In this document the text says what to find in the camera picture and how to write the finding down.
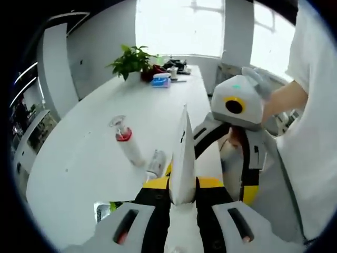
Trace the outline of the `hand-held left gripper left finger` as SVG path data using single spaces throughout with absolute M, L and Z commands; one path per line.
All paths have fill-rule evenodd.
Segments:
M 164 252 L 170 226 L 169 177 L 150 180 L 133 202 L 125 202 L 82 245 L 65 252 Z

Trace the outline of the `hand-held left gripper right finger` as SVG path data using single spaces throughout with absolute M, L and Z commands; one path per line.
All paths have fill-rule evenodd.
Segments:
M 252 208 L 233 201 L 215 178 L 196 178 L 195 204 L 204 252 L 305 251 L 275 235 L 270 222 Z

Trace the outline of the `person's right hand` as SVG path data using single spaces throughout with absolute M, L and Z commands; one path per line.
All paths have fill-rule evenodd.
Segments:
M 239 131 L 238 128 L 230 127 L 227 140 L 236 151 L 240 152 L 241 154 L 244 153 L 242 148 L 244 135 Z

